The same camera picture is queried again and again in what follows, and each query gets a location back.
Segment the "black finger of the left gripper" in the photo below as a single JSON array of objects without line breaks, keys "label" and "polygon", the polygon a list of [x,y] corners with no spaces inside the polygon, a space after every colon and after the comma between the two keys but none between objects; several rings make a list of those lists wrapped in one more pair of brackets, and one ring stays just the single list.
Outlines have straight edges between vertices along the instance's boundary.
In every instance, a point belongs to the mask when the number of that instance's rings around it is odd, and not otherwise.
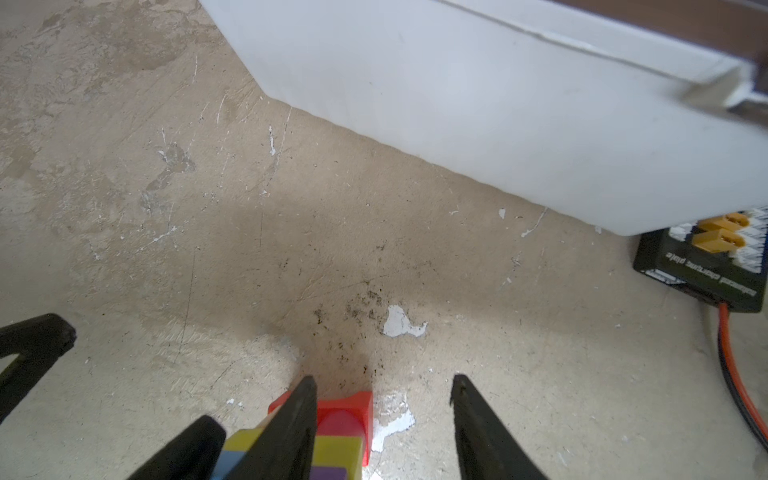
[{"label": "black finger of the left gripper", "polygon": [[139,479],[210,479],[226,439],[224,428],[203,415],[129,476]]},{"label": "black finger of the left gripper", "polygon": [[1,422],[76,342],[75,328],[48,313],[1,328],[1,358],[14,356],[1,371]]}]

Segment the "pink wood cylinder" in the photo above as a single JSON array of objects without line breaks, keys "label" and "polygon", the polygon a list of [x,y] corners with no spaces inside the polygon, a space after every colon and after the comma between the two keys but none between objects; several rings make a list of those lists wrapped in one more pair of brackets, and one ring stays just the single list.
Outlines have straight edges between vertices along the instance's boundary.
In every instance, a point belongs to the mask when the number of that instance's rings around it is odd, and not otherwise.
[{"label": "pink wood cylinder", "polygon": [[358,418],[347,410],[330,411],[318,424],[319,436],[365,437],[365,427]]}]

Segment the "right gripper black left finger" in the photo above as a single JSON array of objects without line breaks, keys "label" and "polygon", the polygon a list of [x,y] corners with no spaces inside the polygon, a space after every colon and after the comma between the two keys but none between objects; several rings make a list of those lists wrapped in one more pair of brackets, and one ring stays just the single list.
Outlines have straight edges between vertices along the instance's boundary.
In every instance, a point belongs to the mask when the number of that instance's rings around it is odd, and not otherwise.
[{"label": "right gripper black left finger", "polygon": [[305,376],[225,479],[309,479],[317,431],[317,386]]}]

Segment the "purple wood cube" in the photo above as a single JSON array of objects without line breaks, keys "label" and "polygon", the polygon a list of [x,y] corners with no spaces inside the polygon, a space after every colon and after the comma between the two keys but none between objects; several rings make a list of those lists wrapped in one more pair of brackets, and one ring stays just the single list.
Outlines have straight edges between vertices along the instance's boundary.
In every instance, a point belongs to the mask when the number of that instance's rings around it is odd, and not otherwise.
[{"label": "purple wood cube", "polygon": [[313,466],[310,480],[347,480],[348,472],[343,467]]}]

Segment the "blue letter cube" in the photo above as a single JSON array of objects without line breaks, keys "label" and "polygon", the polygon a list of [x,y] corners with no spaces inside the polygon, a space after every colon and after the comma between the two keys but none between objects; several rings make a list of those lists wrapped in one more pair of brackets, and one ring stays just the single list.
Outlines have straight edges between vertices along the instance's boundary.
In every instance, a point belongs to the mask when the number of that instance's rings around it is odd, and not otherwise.
[{"label": "blue letter cube", "polygon": [[242,460],[245,453],[243,451],[223,450],[219,455],[217,463],[212,471],[211,480],[224,480],[229,473]]}]

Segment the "red wood block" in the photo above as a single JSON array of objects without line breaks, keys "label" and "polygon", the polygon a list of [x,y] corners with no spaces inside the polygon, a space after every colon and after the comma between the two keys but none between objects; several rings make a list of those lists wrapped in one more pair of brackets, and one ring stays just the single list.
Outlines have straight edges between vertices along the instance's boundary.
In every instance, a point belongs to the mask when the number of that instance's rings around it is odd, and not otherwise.
[{"label": "red wood block", "polygon": [[[334,410],[347,410],[354,414],[365,427],[366,443],[363,468],[369,465],[371,456],[372,430],[373,430],[373,393],[371,391],[361,391],[346,398],[336,400],[318,400],[317,401],[317,426],[320,421]],[[360,475],[348,476],[348,479],[361,479]]]}]

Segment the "yellow-green small cube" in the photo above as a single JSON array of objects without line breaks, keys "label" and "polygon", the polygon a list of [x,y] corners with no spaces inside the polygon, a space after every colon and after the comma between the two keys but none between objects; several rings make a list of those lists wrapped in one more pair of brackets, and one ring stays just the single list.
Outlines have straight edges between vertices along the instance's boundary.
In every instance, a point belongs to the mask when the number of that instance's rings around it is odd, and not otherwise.
[{"label": "yellow-green small cube", "polygon": [[345,468],[349,477],[360,475],[365,447],[365,440],[359,436],[316,436],[312,466]]}]

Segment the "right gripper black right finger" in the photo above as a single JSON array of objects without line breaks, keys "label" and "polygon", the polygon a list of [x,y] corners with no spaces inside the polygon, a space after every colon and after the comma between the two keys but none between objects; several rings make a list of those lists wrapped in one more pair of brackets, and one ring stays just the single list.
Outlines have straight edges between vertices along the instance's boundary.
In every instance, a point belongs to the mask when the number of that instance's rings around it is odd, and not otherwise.
[{"label": "right gripper black right finger", "polygon": [[468,376],[454,376],[450,404],[462,479],[547,479]]}]

